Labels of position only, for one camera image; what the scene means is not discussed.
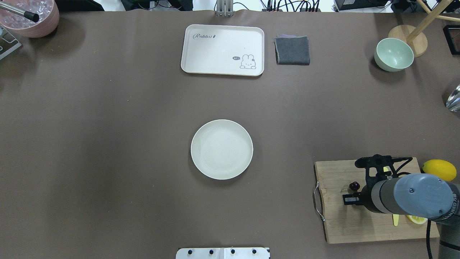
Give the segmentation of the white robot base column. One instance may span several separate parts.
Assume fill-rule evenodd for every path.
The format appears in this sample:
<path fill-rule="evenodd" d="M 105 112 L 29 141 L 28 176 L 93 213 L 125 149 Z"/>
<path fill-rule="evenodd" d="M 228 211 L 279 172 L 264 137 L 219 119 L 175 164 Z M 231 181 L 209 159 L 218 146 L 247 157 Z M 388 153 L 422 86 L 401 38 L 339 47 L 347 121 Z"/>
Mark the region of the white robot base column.
<path fill-rule="evenodd" d="M 269 248 L 265 247 L 206 247 L 182 248 L 176 259 L 270 259 Z"/>

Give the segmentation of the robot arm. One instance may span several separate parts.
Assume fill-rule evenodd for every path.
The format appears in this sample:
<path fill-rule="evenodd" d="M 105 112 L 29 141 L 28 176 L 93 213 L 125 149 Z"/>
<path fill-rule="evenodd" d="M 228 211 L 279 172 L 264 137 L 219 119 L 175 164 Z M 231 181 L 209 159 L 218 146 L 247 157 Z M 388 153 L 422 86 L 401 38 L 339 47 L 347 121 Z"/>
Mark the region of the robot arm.
<path fill-rule="evenodd" d="M 345 205 L 363 205 L 373 213 L 411 215 L 437 223 L 440 259 L 460 257 L 459 184 L 425 173 L 379 181 L 343 195 Z"/>

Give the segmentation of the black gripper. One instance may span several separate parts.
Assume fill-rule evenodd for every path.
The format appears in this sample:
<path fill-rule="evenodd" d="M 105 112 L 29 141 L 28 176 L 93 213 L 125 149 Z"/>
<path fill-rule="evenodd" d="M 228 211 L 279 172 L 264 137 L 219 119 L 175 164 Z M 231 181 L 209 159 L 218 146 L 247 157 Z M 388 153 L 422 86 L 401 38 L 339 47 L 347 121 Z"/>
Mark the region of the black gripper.
<path fill-rule="evenodd" d="M 362 205 L 367 210 L 374 210 L 371 190 L 365 185 L 360 193 L 343 194 L 342 200 L 344 205 Z"/>

